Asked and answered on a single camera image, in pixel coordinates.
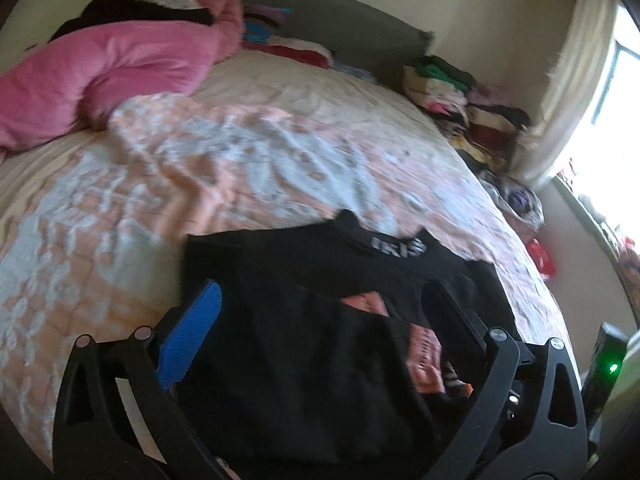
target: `screw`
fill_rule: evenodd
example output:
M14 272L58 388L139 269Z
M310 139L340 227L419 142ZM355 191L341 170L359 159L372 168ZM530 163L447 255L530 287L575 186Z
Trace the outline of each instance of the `screw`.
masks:
M556 350L562 350L564 348L564 343L562 342L562 339L554 337L551 339L551 346Z
M139 329L137 329L134 333L134 337L138 340L138 341L144 341L145 339L149 339L151 337L152 334L152 330L150 327L148 326L141 326Z
M507 333L501 328L492 328L489 335L496 341L507 341Z
M76 346L78 348L85 348L86 346L89 346L90 342L91 342L91 336L87 334L83 334L78 339L76 339Z

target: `white curtain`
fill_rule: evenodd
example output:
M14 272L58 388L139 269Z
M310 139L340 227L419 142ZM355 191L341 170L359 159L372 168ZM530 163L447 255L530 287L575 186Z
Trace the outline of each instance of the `white curtain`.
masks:
M617 0L577 0L537 120L520 136L510 175L533 189L562 168L564 149L593 99L613 38Z

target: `folded clothes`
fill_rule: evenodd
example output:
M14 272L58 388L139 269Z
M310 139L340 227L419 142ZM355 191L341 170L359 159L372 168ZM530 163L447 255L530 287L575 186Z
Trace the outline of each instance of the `folded clothes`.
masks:
M466 136L457 136L449 139L449 144L453 146L458 154L466 153L463 160L471 171L477 173L480 168L488 168L494 173L500 173L507 167L507 159L501 153L491 150L482 144L477 144Z
M422 94L414 92L405 84L404 93L412 102L426 110L430 115L445 116L451 120L460 118L462 124L468 126L468 116L465 109L466 99L464 96L460 96L457 91L446 95Z
M519 130L529 128L531 126L531 119L529 118L529 115L520 108L509 108L501 105L485 106L477 104L474 104L474 107L479 110L491 112L492 114L501 115Z
M288 46L269 45L260 41L250 40L243 40L242 48L244 50L258 50L272 56L288 57L297 62L317 66L318 68L328 69L330 67L330 60L315 50L296 50Z
M479 84L466 96L469 104L482 106L511 106L511 99L505 88L496 85Z
M518 133L518 129L502 115L487 112L475 106L468 106L466 113L469 115L469 122L472 124L487 126L506 134L515 135Z
M204 8L170 9L144 0L93 0L78 18L63 23L49 41L95 25L136 21L193 22L211 26L214 18L209 9Z
M412 66L404 67L404 82L409 90L421 94L453 94L457 93L465 99L463 93L447 81L436 78L421 77Z
M421 56L417 59L416 66L428 66L435 65L440 70L442 70L448 77L454 79L455 81L459 81L463 85L468 88L475 87L478 82L476 78L473 77L469 72L464 72L459 68L454 67L452 64L447 63L438 56Z
M513 132L502 132L482 124L471 124L466 137L476 144L485 146L490 150L504 151L511 147L516 138Z
M418 65L415 67L415 72L421 77L440 79L441 81L451 83L453 86L455 86L456 90L460 90L461 92L466 92L469 90L469 86L448 76L434 64Z
M267 43L271 34L282 28L292 9L281 9L262 4L244 4L244 39Z
M436 126L447 139L453 139L454 137L463 136L466 132L466 126L455 121L449 120L449 118L431 116Z
M288 46L293 50L310 50L317 52L327 59L330 66L334 64L334 56L331 54L331 51L327 47L319 43L314 43L313 41L299 40L298 38L283 38L272 34L269 37L268 44L273 46Z
M456 112L448 112L445 114L430 112L429 117L434 121L447 121L449 123L456 124L457 126L460 126L462 128L463 132L466 132L466 129L469 126L468 119L466 118L466 116Z

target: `pink pillow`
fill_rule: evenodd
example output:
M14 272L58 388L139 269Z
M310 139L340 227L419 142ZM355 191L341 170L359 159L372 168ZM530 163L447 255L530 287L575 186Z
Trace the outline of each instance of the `pink pillow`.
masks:
M136 95L191 93L242 35L240 0L198 0L212 27L190 22L121 22L52 41L0 76L0 153L62 136L79 118L104 128Z

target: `window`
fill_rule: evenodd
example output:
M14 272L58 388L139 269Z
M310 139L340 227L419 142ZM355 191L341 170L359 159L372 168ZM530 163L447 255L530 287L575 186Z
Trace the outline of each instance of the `window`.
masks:
M640 32L625 9L571 145L572 189L597 221L640 242Z

